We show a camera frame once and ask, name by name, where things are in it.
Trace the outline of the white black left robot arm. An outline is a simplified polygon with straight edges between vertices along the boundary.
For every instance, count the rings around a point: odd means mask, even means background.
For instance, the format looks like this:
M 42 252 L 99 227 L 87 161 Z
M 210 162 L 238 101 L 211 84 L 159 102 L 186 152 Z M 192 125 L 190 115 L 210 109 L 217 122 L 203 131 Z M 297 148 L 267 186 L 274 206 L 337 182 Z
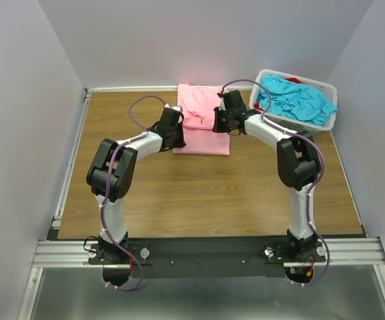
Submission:
M 132 261 L 127 248 L 124 200 L 129 191 L 137 161 L 185 146 L 184 116 L 180 106 L 165 105 L 161 118 L 143 133 L 123 141 L 104 139 L 86 176 L 99 206 L 101 231 L 97 249 L 90 254 L 112 263 Z

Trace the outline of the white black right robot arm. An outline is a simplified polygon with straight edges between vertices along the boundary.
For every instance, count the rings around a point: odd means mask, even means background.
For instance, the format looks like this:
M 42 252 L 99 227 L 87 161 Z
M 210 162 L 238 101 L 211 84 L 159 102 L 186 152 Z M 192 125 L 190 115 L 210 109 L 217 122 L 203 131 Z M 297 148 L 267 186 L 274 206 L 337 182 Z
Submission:
M 247 109 L 238 90 L 220 91 L 218 97 L 221 101 L 214 109 L 213 132 L 239 131 L 275 149 L 278 177 L 290 194 L 286 255 L 301 261 L 318 246 L 313 195 L 324 174 L 322 152 L 310 133 L 289 130 L 269 120 L 264 112 Z

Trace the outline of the pink t shirt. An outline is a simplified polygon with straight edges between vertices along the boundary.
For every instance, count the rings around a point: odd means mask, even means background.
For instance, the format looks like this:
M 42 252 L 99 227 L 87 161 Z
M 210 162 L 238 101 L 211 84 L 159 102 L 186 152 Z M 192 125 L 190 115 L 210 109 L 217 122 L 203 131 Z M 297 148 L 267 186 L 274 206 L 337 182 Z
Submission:
M 230 154 L 230 136 L 214 133 L 214 108 L 220 105 L 219 87 L 194 87 L 180 83 L 177 87 L 177 104 L 183 109 L 183 136 L 185 147 L 174 153 L 190 155 Z

